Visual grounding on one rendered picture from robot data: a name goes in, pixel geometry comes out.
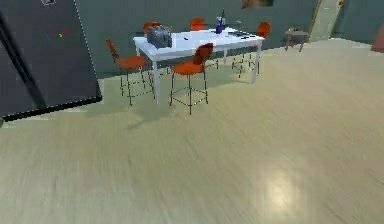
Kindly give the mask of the orange chair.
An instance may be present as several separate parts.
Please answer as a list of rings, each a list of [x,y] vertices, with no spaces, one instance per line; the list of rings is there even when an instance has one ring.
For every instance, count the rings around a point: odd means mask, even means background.
[[[193,18],[190,21],[190,30],[199,31],[205,29],[204,19],[202,17]]]
[[[192,107],[199,104],[202,101],[205,101],[206,103],[209,103],[208,101],[208,89],[207,89],[207,76],[206,76],[206,62],[210,58],[212,52],[214,50],[214,44],[213,43],[206,43],[203,45],[200,45],[191,60],[179,63],[171,68],[172,75],[171,75],[171,89],[170,89],[170,102],[169,105],[172,105],[173,101],[177,101],[181,103],[182,105],[189,108],[189,114],[192,114]],[[178,99],[175,94],[180,92],[180,89],[175,90],[175,75],[178,74],[180,76],[185,76],[188,81],[188,85],[184,87],[184,90],[187,90],[189,100],[187,102],[183,102],[180,99]],[[191,85],[191,77],[196,74],[202,74],[203,75],[203,81],[204,81],[204,89],[196,89]],[[199,99],[198,101],[193,102],[192,101],[192,92],[198,92],[200,94],[203,94],[203,97]]]
[[[266,38],[271,31],[271,25],[269,22],[261,22],[256,30],[256,35],[259,37]],[[252,59],[252,53],[258,50],[257,45],[249,46],[247,48],[247,52],[242,54],[242,57],[239,60],[234,60],[232,62],[232,68],[236,68],[238,72],[241,74],[243,71],[243,64],[247,63],[249,68],[252,69],[253,65],[259,65],[259,63],[255,62]]]
[[[144,79],[143,70],[147,65],[147,61],[142,56],[129,56],[127,58],[121,58],[112,40],[107,38],[105,42],[110,51],[114,64],[119,68],[119,72],[123,73],[120,77],[120,91],[122,96],[126,96],[128,98],[129,105],[132,106],[132,99],[135,97],[148,93],[155,94],[153,75],[150,72],[147,72],[148,79]],[[134,70],[137,70],[140,73],[141,79],[131,82],[129,80],[129,72]],[[142,84],[144,91],[138,94],[133,94],[131,86],[135,84]]]
[[[164,26],[164,25],[162,25],[158,21],[150,21],[150,22],[145,23],[143,25],[143,27],[142,27],[143,32],[144,32],[144,36],[146,36],[148,34],[148,28],[149,27],[155,27],[155,26]],[[170,31],[172,31],[172,26],[171,25],[168,25],[168,26],[165,26],[165,27],[168,28]]]

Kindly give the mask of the white dining table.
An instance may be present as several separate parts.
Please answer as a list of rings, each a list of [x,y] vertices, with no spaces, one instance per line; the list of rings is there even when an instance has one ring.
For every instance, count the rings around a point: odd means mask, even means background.
[[[172,47],[159,49],[150,44],[146,37],[134,37],[133,41],[135,43],[137,55],[140,55],[140,52],[143,52],[152,62],[156,103],[160,103],[160,76],[158,71],[158,63],[161,61],[192,56],[200,45],[213,43],[213,51],[222,51],[223,60],[226,60],[228,50],[257,45],[258,50],[256,53],[255,62],[258,63],[260,59],[262,44],[265,38],[259,37],[255,34],[252,35],[255,35],[256,37],[248,39],[241,39],[239,37],[228,35],[228,32],[233,31],[236,31],[236,29],[226,28],[222,31],[221,34],[216,34],[213,29],[172,33]],[[255,65],[251,83],[255,82],[257,74],[258,65]]]

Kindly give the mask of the black remote control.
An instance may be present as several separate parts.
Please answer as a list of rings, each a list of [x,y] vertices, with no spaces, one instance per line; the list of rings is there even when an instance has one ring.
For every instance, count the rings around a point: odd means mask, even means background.
[[[252,35],[251,33],[243,32],[243,31],[228,32],[228,35],[234,36],[234,37],[239,37],[241,39],[248,39],[248,38],[256,37],[255,35]]]

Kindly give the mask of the small grey side table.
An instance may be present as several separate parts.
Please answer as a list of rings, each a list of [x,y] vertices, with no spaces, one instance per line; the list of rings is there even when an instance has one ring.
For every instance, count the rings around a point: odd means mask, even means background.
[[[288,50],[288,47],[294,46],[294,41],[296,39],[300,42],[300,48],[299,51],[302,51],[304,43],[308,40],[309,33],[301,30],[295,30],[295,29],[289,29],[285,32],[287,36],[285,50]]]

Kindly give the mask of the dark grey fridge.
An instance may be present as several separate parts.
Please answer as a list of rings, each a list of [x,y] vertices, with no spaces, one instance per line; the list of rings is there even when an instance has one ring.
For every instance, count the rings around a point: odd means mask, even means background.
[[[75,0],[0,0],[0,118],[102,100]]]

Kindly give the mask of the pale room door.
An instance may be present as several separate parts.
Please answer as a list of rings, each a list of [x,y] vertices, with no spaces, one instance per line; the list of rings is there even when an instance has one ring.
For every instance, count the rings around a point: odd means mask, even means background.
[[[309,42],[330,38],[344,0],[318,0],[310,27]]]

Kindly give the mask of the reddish brown furniture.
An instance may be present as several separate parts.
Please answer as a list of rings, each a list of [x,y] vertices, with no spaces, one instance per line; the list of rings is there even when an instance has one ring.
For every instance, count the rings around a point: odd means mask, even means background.
[[[384,53],[384,24],[380,27],[375,41],[371,46],[371,50],[374,52]]]

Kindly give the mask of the framed wall picture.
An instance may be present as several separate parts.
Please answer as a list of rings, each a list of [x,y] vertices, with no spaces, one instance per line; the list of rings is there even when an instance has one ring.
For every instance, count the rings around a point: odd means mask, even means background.
[[[272,7],[274,0],[242,0],[242,9]]]

